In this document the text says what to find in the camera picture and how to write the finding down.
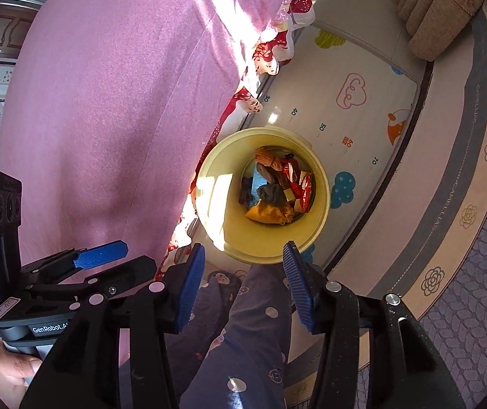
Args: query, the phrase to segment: handwritten label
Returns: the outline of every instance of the handwritten label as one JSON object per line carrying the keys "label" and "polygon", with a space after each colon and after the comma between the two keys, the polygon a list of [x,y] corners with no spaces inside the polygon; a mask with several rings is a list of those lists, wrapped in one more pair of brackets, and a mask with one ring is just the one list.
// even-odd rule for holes
{"label": "handwritten label", "polygon": [[20,298],[9,297],[0,304],[0,319],[18,303],[20,303]]}

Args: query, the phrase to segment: pajama pants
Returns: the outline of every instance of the pajama pants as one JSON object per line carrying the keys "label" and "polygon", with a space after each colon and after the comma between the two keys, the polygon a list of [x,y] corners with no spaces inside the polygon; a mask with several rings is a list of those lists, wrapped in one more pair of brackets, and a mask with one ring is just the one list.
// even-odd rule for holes
{"label": "pajama pants", "polygon": [[[200,289],[197,299],[210,287],[219,287],[216,278],[210,278]],[[193,313],[189,325],[203,324],[198,310]],[[182,394],[180,408],[285,409],[283,376],[290,341],[291,294],[282,265],[252,266],[233,301],[228,323],[211,343]],[[129,385],[123,380],[122,369],[121,402],[126,409],[131,404],[124,403],[124,395],[130,389],[122,388],[124,382]],[[177,374],[172,368],[174,381]]]}

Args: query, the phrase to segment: blue package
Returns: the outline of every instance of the blue package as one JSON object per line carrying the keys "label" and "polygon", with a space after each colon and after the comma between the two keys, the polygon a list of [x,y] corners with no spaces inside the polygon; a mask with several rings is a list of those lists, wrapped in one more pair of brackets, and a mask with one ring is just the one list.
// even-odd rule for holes
{"label": "blue package", "polygon": [[266,178],[264,178],[261,174],[257,172],[256,163],[255,163],[255,172],[253,173],[253,184],[251,184],[251,201],[247,203],[247,206],[252,208],[253,206],[259,204],[260,197],[258,192],[256,192],[256,190],[260,186],[264,186],[265,184],[268,184],[268,181],[266,181]]}

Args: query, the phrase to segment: gray patterned carpet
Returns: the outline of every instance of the gray patterned carpet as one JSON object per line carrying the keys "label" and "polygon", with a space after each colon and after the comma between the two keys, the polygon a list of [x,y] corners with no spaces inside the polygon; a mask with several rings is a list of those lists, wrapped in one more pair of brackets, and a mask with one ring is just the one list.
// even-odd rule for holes
{"label": "gray patterned carpet", "polygon": [[[454,280],[421,323],[473,409],[487,394],[487,218]],[[356,409],[366,408],[368,368],[359,373]],[[307,409],[308,402],[295,406]]]}

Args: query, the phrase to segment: yellow bucket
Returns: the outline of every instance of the yellow bucket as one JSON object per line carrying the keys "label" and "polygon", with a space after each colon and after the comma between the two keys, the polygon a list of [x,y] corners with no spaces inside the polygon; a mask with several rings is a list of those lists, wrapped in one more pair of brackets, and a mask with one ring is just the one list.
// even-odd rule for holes
{"label": "yellow bucket", "polygon": [[[303,159],[315,178],[310,211],[287,225],[265,225],[245,217],[239,203],[241,178],[261,147],[279,147]],[[330,208],[329,179],[311,145],[280,127],[244,129],[222,140],[206,157],[196,180],[196,209],[207,235],[220,250],[244,263],[281,262],[283,246],[293,240],[300,251],[314,242]]]}

